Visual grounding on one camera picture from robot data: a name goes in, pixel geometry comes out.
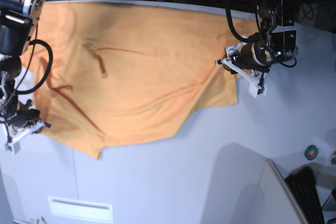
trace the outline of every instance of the table surface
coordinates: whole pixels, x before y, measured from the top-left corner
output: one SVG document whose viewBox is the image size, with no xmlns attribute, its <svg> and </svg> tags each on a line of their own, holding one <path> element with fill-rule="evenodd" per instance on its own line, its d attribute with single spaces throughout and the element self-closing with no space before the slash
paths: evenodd
<svg viewBox="0 0 336 224">
<path fill-rule="evenodd" d="M 205 6 L 109 2 L 225 15 L 224 9 Z M 254 14 L 232 13 L 254 19 Z M 106 148 L 99 161 L 42 134 L 25 138 L 16 156 L 0 151 L 15 216 L 86 223 L 51 216 L 51 195 L 113 204 L 115 222 L 122 224 L 176 219 L 230 223 L 240 188 L 236 184 L 257 182 L 261 168 L 256 164 L 267 158 L 283 176 L 304 164 L 312 166 L 324 202 L 336 186 L 336 170 L 329 161 L 336 150 L 336 36 L 301 24 L 296 28 L 298 64 L 293 69 L 273 66 L 266 96 L 252 98 L 248 83 L 240 78 L 237 105 L 196 112 L 175 137 Z M 311 144 L 319 154 L 309 162 L 304 152 Z M 237 170 L 244 175 L 238 176 Z"/>
</svg>

